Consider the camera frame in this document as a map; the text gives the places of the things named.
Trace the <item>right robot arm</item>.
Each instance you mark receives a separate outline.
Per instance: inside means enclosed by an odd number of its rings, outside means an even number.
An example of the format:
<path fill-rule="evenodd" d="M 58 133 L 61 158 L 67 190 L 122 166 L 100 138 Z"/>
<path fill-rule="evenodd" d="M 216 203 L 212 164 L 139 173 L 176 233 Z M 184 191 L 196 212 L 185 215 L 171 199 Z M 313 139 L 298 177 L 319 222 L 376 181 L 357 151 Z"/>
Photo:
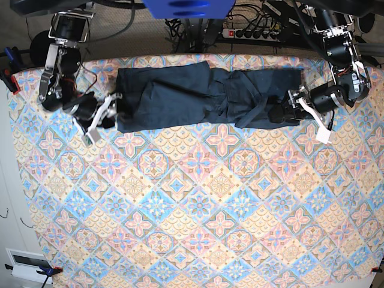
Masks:
<path fill-rule="evenodd" d="M 90 88 L 77 90 L 76 74 L 83 68 L 79 45 L 89 38 L 93 17 L 93 12 L 82 9 L 54 14 L 48 33 L 53 43 L 48 48 L 38 95 L 44 110 L 62 110 L 72 117 L 85 146 L 101 139 L 97 128 L 115 126 L 117 101 L 122 99 L 117 92 L 99 100 Z"/>

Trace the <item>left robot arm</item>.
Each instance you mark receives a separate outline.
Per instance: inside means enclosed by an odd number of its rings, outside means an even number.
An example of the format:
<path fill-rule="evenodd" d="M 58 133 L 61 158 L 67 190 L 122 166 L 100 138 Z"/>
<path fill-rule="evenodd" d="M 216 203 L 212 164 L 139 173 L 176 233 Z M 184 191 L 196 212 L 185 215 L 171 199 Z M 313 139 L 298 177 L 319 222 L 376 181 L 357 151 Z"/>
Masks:
<path fill-rule="evenodd" d="M 353 107 L 365 99 L 371 88 L 370 77 L 361 61 L 351 15 L 297 5 L 295 1 L 292 4 L 302 36 L 327 61 L 332 80 L 313 89 L 302 84 L 297 90 L 287 91 L 268 117 L 276 124 L 313 119 L 318 125 L 316 140 L 328 144 L 335 110 Z"/>

